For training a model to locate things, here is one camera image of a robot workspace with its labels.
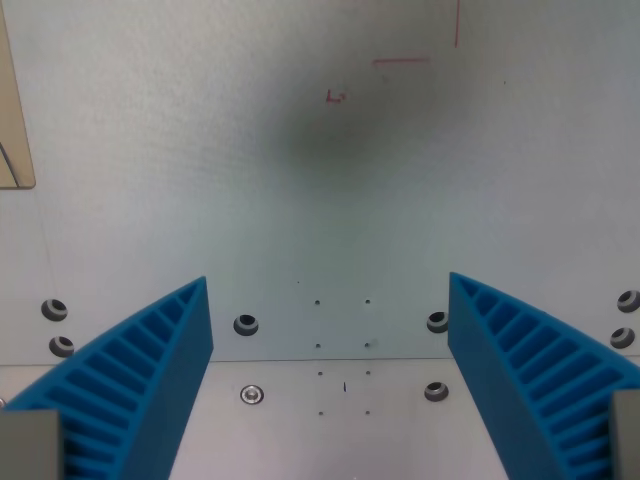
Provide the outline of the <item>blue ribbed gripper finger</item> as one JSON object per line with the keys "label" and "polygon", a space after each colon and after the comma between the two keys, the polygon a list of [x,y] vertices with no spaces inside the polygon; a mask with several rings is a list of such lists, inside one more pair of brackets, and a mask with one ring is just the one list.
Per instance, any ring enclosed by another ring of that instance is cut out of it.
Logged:
{"label": "blue ribbed gripper finger", "polygon": [[5,409],[60,414],[68,479],[166,479],[212,353],[200,277],[96,337]]}
{"label": "blue ribbed gripper finger", "polygon": [[449,277],[448,346],[507,476],[610,479],[609,405],[639,368],[561,320]]}

